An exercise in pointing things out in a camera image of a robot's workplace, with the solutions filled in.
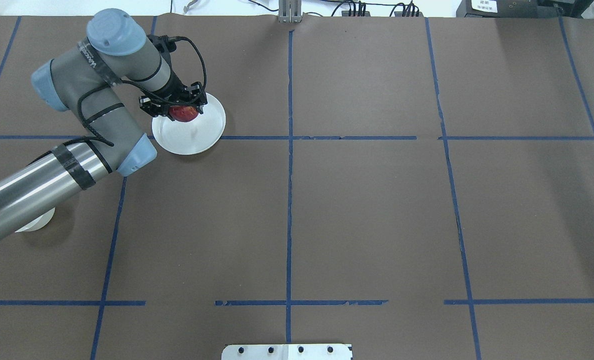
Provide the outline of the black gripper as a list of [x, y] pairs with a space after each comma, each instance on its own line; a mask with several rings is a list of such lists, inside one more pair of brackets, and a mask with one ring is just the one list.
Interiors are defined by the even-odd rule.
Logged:
[[196, 81], [191, 85], [184, 85], [177, 75], [171, 75], [167, 83], [157, 90], [151, 90], [151, 95], [140, 96], [139, 109], [151, 117], [163, 116], [163, 105], [191, 106], [198, 114], [204, 114], [204, 107], [208, 104], [204, 85]]

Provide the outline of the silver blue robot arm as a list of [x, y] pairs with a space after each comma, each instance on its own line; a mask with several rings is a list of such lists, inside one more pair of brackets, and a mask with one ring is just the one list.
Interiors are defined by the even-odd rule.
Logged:
[[94, 14], [80, 41], [30, 76], [39, 100], [70, 114], [80, 134], [0, 180], [0, 241], [110, 174], [128, 177], [156, 159], [116, 88], [139, 90], [142, 112], [175, 122], [182, 121], [175, 109], [203, 114], [207, 79], [203, 55], [187, 36], [148, 34], [115, 7]]

